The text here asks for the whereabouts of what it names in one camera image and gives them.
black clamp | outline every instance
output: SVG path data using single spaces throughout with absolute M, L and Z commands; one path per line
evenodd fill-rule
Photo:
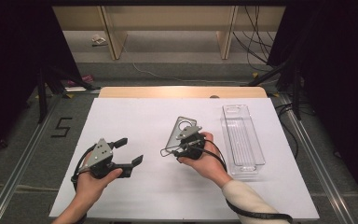
M 82 156 L 77 167 L 75 169 L 75 173 L 71 178 L 71 181 L 74 183 L 74 187 L 77 187 L 77 180 L 79 174 L 83 172 L 90 171 L 92 176 L 97 179 L 104 178 L 111 171 L 116 170 L 118 168 L 123 169 L 123 172 L 118 178 L 128 178 L 131 177 L 132 169 L 141 164 L 144 155 L 141 155 L 134 159 L 131 163 L 128 164 L 116 164 L 112 162 L 113 159 L 113 151 L 112 149 L 122 147 L 127 145 L 128 139 L 122 138 L 116 142 L 106 143 L 106 141 L 101 138 L 100 141 L 94 146 L 90 147 Z M 89 159 L 82 166 L 79 167 L 84 158 L 91 152 Z

clear plastic tray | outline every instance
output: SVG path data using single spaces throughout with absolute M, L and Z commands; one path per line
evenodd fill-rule
M 232 176 L 257 174 L 266 162 L 247 105 L 224 105 L 221 118 Z

hand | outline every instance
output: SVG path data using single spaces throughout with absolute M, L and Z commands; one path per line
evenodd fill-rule
M 84 163 L 89 159 L 90 154 L 86 156 Z M 90 172 L 80 174 L 75 198 L 53 223 L 77 222 L 100 199 L 107 185 L 118 178 L 122 172 L 122 169 L 113 170 L 102 179 L 94 178 Z
M 205 150 L 212 152 L 216 156 L 220 156 L 219 150 L 211 143 L 213 135 L 211 133 L 201 133 L 205 136 Z M 180 157 L 179 162 L 193 167 L 200 175 L 212 180 L 219 188 L 222 188 L 232 177 L 227 174 L 223 165 L 215 157 L 202 153 L 198 160 L 192 160 L 186 157 Z

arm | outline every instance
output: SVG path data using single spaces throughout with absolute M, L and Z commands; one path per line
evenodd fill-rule
M 104 188 L 118 178 L 121 169 L 110 172 L 102 179 L 94 178 L 90 172 L 79 175 L 75 198 L 68 207 L 53 221 L 53 224 L 76 223 L 101 197 Z
M 205 139 L 213 141 L 210 133 L 202 133 Z M 204 149 L 219 155 L 219 151 L 213 144 L 206 141 Z M 277 211 L 268 205 L 264 200 L 247 184 L 233 178 L 224 170 L 222 164 L 213 156 L 202 153 L 201 157 L 194 161 L 190 158 L 179 158 L 179 162 L 193 167 L 200 175 L 212 180 L 223 191 L 226 199 L 241 210 L 255 213 L 277 213 Z M 238 215 L 241 223 L 246 224 L 286 224 L 285 220 L 264 220 Z

person's left hand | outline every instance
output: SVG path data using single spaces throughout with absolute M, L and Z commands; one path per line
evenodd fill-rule
M 89 209 L 100 199 L 103 190 L 109 183 L 118 178 L 122 169 L 111 171 L 106 177 L 96 179 L 90 172 L 84 172 L 79 175 L 75 198 L 66 207 L 66 209 L 53 221 L 54 224 L 75 223 L 78 222 Z
M 76 198 L 79 198 L 84 203 L 93 205 L 101 197 L 107 185 L 118 178 L 122 172 L 122 169 L 113 170 L 102 179 L 94 178 L 90 172 L 80 174 L 77 180 Z

